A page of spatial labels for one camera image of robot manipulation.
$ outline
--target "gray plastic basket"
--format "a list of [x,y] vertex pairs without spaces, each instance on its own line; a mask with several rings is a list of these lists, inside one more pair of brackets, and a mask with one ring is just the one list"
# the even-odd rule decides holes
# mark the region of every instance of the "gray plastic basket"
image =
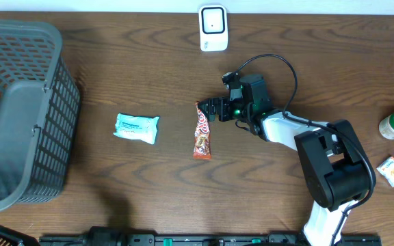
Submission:
[[62,190],[80,93],[61,51],[53,26],[0,20],[0,210]]

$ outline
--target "light blue snack package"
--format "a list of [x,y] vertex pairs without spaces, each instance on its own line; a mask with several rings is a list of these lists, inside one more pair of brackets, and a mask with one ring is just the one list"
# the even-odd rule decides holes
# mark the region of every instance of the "light blue snack package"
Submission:
[[116,116],[116,133],[114,135],[125,139],[139,139],[146,143],[154,144],[158,120],[159,117],[148,118],[119,113]]

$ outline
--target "wooden table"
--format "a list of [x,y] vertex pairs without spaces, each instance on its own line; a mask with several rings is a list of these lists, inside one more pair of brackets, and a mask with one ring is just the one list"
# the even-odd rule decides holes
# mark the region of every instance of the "wooden table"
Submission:
[[[297,154],[235,127],[211,123],[213,159],[192,158],[194,102],[227,94],[221,76],[248,58],[275,53],[299,76],[291,111],[349,120],[374,167],[394,141],[378,132],[394,112],[394,16],[229,15],[228,50],[203,53],[197,14],[0,12],[46,21],[64,39],[64,58],[83,96],[68,184],[47,204],[13,206],[0,223],[32,236],[91,226],[160,234],[267,234],[301,230],[313,200]],[[289,69],[261,59],[276,105],[293,89]],[[155,145],[114,137],[118,113],[161,117]],[[378,233],[394,245],[394,188],[376,173],[371,200],[344,232]]]

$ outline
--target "snack packet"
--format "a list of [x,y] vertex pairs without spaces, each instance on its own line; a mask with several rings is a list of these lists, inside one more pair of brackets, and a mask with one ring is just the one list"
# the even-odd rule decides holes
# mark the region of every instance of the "snack packet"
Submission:
[[387,181],[394,187],[394,158],[391,156],[379,167],[376,168],[380,174],[386,177]]
[[146,143],[154,144],[158,120],[159,117],[148,118],[119,113],[116,116],[116,133],[114,135],[125,139],[139,139]]
[[209,123],[206,116],[197,107],[198,121],[196,132],[194,133],[194,158],[195,159],[210,159],[211,148],[209,142],[211,141],[211,131],[209,130]]

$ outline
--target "white wall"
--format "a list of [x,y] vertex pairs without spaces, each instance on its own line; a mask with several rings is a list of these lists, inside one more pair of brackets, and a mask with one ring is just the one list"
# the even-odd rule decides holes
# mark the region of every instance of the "white wall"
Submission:
[[0,10],[195,13],[211,3],[230,13],[394,14],[394,0],[0,0]]

